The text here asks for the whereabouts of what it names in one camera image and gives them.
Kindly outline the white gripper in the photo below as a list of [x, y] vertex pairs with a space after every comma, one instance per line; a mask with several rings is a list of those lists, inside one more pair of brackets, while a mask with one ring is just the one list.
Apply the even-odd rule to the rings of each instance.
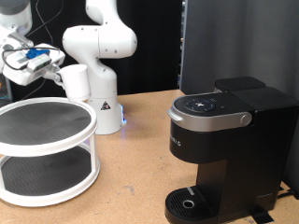
[[61, 70], [64, 53], [51, 46], [35, 46], [24, 49], [6, 49], [2, 53], [4, 62], [3, 74], [12, 82], [27, 86], [43, 77], [62, 86], [62, 78], [53, 73]]

